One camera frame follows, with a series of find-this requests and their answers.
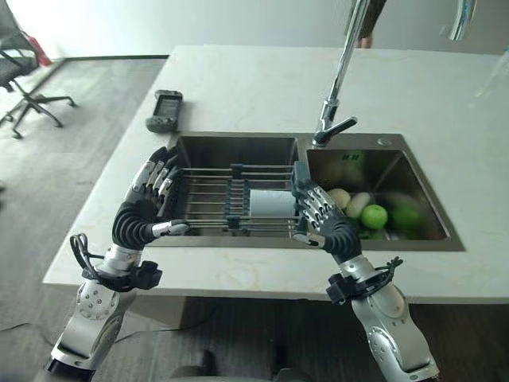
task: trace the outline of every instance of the faucet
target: faucet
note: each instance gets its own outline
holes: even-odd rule
[[[320,121],[318,122],[318,127],[313,137],[313,146],[315,147],[326,146],[334,135],[339,134],[341,131],[345,131],[357,124],[357,118],[350,117],[345,119],[343,122],[332,125],[334,122],[334,115],[340,105],[338,95],[340,93],[348,65],[350,64],[350,59],[352,58],[353,49],[359,38],[360,29],[364,18],[366,17],[369,1],[370,0],[356,0],[356,6],[354,7],[352,17],[350,19],[350,25],[348,26],[343,54],[341,55],[340,63],[338,64],[336,78],[332,84],[329,96],[324,101],[324,106],[321,109]],[[477,0],[458,0],[456,20],[449,35],[450,40],[458,41],[463,39],[466,30],[470,25],[470,21],[473,18],[476,3]]]

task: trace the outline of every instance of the faucet handle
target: faucet handle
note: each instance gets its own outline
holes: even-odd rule
[[[350,117],[348,119],[345,119],[343,122],[337,123],[336,125],[329,127],[328,129],[317,131],[313,138],[313,145],[316,147],[324,147],[325,145],[327,145],[328,141],[330,141],[334,135],[349,129],[350,127],[355,126],[356,124],[357,118]]]

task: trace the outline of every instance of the white countertop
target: white countertop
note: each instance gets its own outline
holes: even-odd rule
[[[92,253],[111,245],[132,177],[169,140],[145,128],[155,90],[184,94],[183,131],[313,132],[339,56],[338,49],[176,47],[70,233],[87,233]],[[466,248],[365,251],[377,266],[394,255],[405,260],[394,280],[411,302],[509,302],[509,86],[497,97],[474,96],[497,59],[377,49],[357,49],[352,58],[336,119],[357,116],[352,133],[403,134]],[[142,294],[322,300],[336,273],[332,258],[314,250],[147,247],[143,259],[164,273]],[[44,283],[80,283],[68,239]]]

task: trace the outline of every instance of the robotic arm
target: robotic arm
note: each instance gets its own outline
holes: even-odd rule
[[[145,162],[130,185],[113,224],[113,245],[105,256],[92,255],[87,237],[71,237],[84,283],[76,308],[36,382],[87,382],[115,342],[135,289],[155,287],[161,278],[157,264],[140,264],[146,244],[161,236],[180,235],[185,220],[161,221],[159,212],[179,174],[177,151],[162,147]],[[328,295],[335,304],[352,302],[366,330],[371,352],[389,382],[434,378],[438,369],[428,344],[410,317],[401,291],[391,282],[398,258],[374,268],[362,256],[355,229],[328,194],[312,182],[302,162],[293,171],[293,195],[303,218],[295,240],[323,248],[339,264],[329,279]],[[307,221],[316,233],[308,233]],[[102,261],[92,265],[90,258]]]
[[[84,283],[76,308],[36,382],[89,381],[109,353],[135,288],[150,289],[161,278],[157,264],[144,261],[146,244],[161,236],[187,231],[184,220],[160,221],[159,210],[178,173],[177,152],[157,150],[138,171],[113,224],[113,245],[105,256],[91,255],[87,237],[71,237],[72,250],[83,268]],[[102,258],[92,266],[90,258]]]
[[[396,257],[386,267],[374,268],[361,253],[359,237],[334,200],[309,179],[305,165],[293,169],[297,208],[316,233],[307,233],[303,220],[295,240],[323,248],[338,263],[340,273],[329,279],[327,293],[334,304],[352,302],[366,331],[373,357],[389,382],[431,380],[438,367],[422,332],[412,321],[403,293],[392,283]]]

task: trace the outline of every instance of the white wall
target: white wall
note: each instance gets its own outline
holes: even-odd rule
[[[9,0],[51,57],[168,54],[180,44],[341,46],[350,0]],[[457,0],[388,0],[375,47],[499,53],[509,0],[478,0],[471,36],[439,36]]]

